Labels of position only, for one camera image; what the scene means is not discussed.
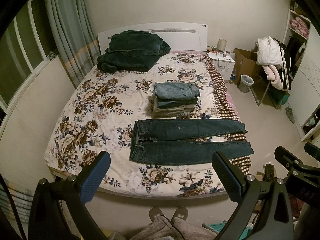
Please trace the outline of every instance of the window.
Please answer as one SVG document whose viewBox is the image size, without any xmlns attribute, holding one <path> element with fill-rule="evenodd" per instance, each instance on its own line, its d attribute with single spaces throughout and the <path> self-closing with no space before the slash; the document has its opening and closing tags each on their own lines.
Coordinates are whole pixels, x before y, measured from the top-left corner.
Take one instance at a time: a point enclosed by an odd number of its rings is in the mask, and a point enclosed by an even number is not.
<svg viewBox="0 0 320 240">
<path fill-rule="evenodd" d="M 56 49 L 44 0 L 29 0 L 0 39 L 0 120 Z"/>
</svg>

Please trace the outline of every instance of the cardboard box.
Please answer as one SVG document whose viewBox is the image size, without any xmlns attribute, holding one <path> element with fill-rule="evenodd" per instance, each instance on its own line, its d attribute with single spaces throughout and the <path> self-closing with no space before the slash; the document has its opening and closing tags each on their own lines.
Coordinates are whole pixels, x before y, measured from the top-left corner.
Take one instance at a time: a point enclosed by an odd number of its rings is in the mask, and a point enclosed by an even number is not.
<svg viewBox="0 0 320 240">
<path fill-rule="evenodd" d="M 236 63 L 234 69 L 236 70 L 236 79 L 234 83 L 238 86 L 240 84 L 240 76 L 245 74 L 251 77 L 254 81 L 260 76 L 263 68 L 257 65 L 257 53 L 247 51 L 244 49 L 233 50 L 236 56 Z"/>
</svg>

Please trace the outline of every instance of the jeans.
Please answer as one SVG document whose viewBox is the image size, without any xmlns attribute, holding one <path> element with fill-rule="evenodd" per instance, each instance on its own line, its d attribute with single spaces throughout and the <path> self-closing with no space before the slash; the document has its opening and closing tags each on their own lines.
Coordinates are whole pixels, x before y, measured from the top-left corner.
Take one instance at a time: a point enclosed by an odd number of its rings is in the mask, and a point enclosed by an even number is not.
<svg viewBox="0 0 320 240">
<path fill-rule="evenodd" d="M 200 91 L 194 83 L 164 82 L 155 83 L 157 107 L 166 109 L 182 105 L 194 105 L 198 102 Z"/>
<path fill-rule="evenodd" d="M 130 160 L 177 166 L 211 163 L 216 151 L 222 151 L 228 159 L 253 154 L 246 141 L 189 140 L 232 133 L 246 133 L 244 124 L 232 119 L 139 120 L 133 127 Z"/>
</svg>

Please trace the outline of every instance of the bed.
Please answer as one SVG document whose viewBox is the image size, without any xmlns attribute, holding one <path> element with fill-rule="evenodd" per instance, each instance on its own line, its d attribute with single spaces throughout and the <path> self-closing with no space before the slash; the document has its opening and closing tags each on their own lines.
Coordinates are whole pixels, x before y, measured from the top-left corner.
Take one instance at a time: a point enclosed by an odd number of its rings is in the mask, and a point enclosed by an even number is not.
<svg viewBox="0 0 320 240">
<path fill-rule="evenodd" d="M 204 197 L 225 194 L 210 163 L 188 166 L 145 165 L 129 161 L 135 120 L 153 115 L 154 82 L 194 82 L 201 96 L 190 118 L 239 120 L 222 76 L 205 54 L 207 25 L 154 23 L 98 34 L 104 51 L 113 34 L 125 30 L 157 33 L 172 48 L 145 72 L 104 73 L 94 67 L 64 107 L 44 158 L 60 177 L 78 174 L 101 151 L 111 156 L 111 167 L 99 190 L 140 198 Z M 201 138 L 203 141 L 246 140 L 245 134 Z M 250 157 L 230 160 L 244 174 Z"/>
</svg>

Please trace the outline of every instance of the dark green blanket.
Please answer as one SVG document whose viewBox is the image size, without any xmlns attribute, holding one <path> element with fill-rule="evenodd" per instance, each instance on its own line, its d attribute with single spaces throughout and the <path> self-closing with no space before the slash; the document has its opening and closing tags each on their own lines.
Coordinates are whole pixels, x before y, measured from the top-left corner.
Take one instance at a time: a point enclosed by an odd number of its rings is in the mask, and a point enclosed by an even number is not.
<svg viewBox="0 0 320 240">
<path fill-rule="evenodd" d="M 109 73 L 119 70 L 148 72 L 170 46 L 158 35 L 125 31 L 111 38 L 106 53 L 98 57 L 97 68 Z"/>
</svg>

